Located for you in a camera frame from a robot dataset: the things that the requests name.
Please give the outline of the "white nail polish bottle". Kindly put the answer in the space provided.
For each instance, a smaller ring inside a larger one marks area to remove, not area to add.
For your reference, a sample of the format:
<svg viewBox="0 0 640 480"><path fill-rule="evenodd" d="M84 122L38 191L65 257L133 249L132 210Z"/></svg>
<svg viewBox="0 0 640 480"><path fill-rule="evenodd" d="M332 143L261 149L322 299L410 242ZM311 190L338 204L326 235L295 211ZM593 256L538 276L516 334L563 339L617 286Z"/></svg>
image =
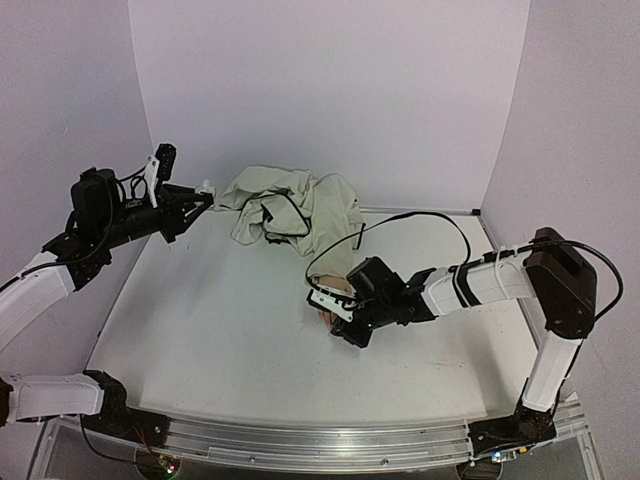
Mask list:
<svg viewBox="0 0 640 480"><path fill-rule="evenodd" d="M216 195L216 189L211 185L208 179L204 179L202 183L195 188L195 192L197 194L210 194L212 196Z"/></svg>

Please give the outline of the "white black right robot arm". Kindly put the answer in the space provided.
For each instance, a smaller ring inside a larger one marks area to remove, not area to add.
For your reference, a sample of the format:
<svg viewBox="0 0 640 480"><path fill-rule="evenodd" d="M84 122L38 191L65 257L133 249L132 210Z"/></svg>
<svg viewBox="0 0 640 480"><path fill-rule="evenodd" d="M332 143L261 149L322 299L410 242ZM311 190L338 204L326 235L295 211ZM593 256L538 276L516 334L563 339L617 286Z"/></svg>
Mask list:
<svg viewBox="0 0 640 480"><path fill-rule="evenodd" d="M552 228L537 230L527 245L484 254L459 266L431 268L404 281L379 257L348 275L353 290L330 287L308 300L335 315L335 335L359 348L390 324L429 322L471 308L534 299L545 334L519 400L522 414L552 411L578 350L596 323L597 275L574 244Z"/></svg>

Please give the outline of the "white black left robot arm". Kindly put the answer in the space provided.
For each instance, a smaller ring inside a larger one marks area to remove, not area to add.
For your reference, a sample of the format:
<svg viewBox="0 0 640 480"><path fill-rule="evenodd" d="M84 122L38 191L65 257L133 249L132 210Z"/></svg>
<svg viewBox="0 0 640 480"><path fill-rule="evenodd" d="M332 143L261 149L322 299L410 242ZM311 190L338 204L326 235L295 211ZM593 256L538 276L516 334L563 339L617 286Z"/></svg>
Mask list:
<svg viewBox="0 0 640 480"><path fill-rule="evenodd" d="M71 189L73 210L64 231L1 287L3 348L50 307L94 280L111 263L112 249L154 233L171 243L214 204L215 191L208 184L171 185L154 173L144 180L146 193L133 199L124 196L111 169L81 174ZM65 415L95 415L116 437L135 426L124 386L104 372L2 374L2 424Z"/></svg>

